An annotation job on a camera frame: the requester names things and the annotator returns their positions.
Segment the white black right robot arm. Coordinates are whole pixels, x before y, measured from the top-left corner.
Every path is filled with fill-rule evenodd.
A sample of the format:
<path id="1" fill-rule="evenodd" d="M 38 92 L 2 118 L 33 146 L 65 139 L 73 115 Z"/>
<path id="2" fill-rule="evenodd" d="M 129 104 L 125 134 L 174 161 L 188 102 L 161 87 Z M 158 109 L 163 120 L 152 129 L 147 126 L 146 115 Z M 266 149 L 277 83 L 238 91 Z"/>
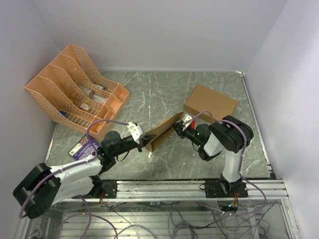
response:
<path id="1" fill-rule="evenodd" d="M 180 138 L 187 138 L 198 147 L 197 152 L 204 161 L 210 161 L 225 151 L 225 165 L 220 176 L 219 189 L 223 196 L 231 197 L 242 183 L 244 152 L 254 138 L 253 130 L 230 115 L 210 125 L 200 124 L 195 129 L 190 126 L 189 120 L 191 116 L 187 115 L 172 127 Z"/>

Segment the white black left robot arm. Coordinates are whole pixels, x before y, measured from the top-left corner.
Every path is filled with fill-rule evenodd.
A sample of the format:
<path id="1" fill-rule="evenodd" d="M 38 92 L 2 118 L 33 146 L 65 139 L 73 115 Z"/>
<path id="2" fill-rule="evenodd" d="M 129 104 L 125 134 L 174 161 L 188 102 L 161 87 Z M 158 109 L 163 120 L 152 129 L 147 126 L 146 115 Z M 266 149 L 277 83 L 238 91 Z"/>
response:
<path id="1" fill-rule="evenodd" d="M 116 157 L 133 149 L 142 151 L 155 137 L 134 133 L 121 138 L 118 132 L 110 131 L 101 147 L 84 159 L 60 166 L 36 165 L 12 193 L 21 206 L 19 217 L 37 218 L 52 205 L 78 195 L 98 197 L 102 191 L 98 176 L 116 164 Z"/>

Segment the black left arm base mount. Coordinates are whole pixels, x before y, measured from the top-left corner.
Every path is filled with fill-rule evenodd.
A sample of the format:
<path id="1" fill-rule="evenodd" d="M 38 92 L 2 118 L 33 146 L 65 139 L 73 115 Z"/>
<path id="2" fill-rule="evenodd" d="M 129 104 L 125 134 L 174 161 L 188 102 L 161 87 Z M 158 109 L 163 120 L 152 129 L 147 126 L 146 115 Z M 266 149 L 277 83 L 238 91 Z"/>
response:
<path id="1" fill-rule="evenodd" d="M 115 199 L 117 195 L 118 184 L 113 180 L 102 180 L 93 182 L 93 188 L 86 194 L 88 198 L 106 198 Z"/>

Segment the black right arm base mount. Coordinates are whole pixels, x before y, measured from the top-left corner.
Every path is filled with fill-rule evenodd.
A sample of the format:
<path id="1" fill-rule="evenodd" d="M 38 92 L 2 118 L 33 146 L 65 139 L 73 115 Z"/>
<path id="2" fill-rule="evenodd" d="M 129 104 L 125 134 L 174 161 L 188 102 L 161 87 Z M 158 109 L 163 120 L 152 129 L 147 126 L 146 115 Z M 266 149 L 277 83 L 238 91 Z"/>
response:
<path id="1" fill-rule="evenodd" d="M 231 188 L 227 182 L 220 180 L 208 180 L 204 182 L 204 191 L 206 198 L 247 198 L 248 191 L 246 184 L 240 182 L 236 187 Z"/>

